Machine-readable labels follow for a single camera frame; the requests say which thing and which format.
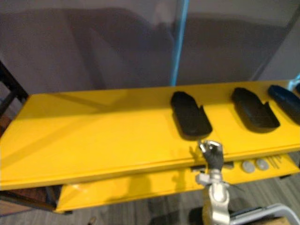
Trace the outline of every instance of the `blue cable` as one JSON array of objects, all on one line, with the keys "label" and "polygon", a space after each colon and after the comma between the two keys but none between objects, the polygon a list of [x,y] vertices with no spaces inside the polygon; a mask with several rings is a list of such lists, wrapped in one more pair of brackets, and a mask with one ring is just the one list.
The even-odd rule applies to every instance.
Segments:
[{"label": "blue cable", "polygon": [[172,56],[173,59],[172,59],[172,71],[171,71],[171,86],[176,86],[176,82],[177,82],[180,56],[181,56],[181,50],[183,45],[184,30],[187,21],[187,15],[188,15],[189,0],[181,0],[181,1],[182,1],[181,12],[180,12],[181,18],[180,18],[179,27],[177,29],[175,47]]}]

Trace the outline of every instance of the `black metal frame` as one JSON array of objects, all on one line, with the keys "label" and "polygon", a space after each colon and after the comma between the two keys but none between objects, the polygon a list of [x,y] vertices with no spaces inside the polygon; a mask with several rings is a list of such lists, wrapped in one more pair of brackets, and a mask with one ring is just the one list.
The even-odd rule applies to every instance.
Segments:
[{"label": "black metal frame", "polygon": [[27,92],[6,69],[0,61],[0,81],[11,91],[0,104],[0,117],[7,110],[12,101],[17,98],[21,103],[25,102],[28,98]]}]

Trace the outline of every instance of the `blue object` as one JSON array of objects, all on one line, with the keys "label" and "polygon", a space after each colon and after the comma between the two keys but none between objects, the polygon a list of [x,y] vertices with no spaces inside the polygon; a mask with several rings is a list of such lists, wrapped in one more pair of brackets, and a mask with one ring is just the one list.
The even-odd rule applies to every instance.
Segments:
[{"label": "blue object", "polygon": [[176,28],[175,47],[172,54],[172,69],[171,69],[171,86],[176,86],[181,50],[183,45],[184,30],[188,15],[189,0],[180,0],[177,15],[180,15],[179,24]]}]

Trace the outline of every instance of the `yellow shelf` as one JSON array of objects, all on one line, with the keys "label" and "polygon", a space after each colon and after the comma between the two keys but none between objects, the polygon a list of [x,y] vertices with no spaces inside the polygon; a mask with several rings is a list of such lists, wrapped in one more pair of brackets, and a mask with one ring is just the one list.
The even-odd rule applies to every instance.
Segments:
[{"label": "yellow shelf", "polygon": [[[270,100],[271,84],[236,82],[32,95],[0,139],[1,190],[84,182],[204,163],[197,143],[178,134],[170,99],[192,95],[212,124],[225,160],[300,148],[300,126]],[[231,101],[236,87],[255,92],[281,123],[259,134],[245,128]]]},{"label": "yellow shelf", "polygon": [[[237,161],[234,163],[233,169],[224,168],[222,170],[223,179],[230,184],[238,184],[299,172],[299,168],[287,154],[264,159],[269,164],[269,169],[266,171],[261,171],[256,167],[255,172],[246,173],[241,168],[241,161]],[[82,184],[64,185],[56,211],[62,212],[199,190],[203,186],[195,182],[196,174],[196,172],[191,172],[190,168],[181,168]]]}]

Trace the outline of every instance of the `yellow lower shelf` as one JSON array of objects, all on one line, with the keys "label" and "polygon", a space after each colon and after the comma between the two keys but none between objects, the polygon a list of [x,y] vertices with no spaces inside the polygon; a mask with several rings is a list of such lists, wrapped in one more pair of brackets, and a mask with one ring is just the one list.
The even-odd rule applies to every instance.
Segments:
[{"label": "yellow lower shelf", "polygon": [[[269,169],[246,173],[241,161],[234,162],[233,169],[222,170],[223,178],[230,184],[267,179],[298,173],[300,170],[287,154],[264,158]],[[60,194],[57,212],[120,203],[131,200],[199,190],[203,187],[195,182],[196,172],[190,168],[161,172],[141,173],[114,179],[64,185]]]}]

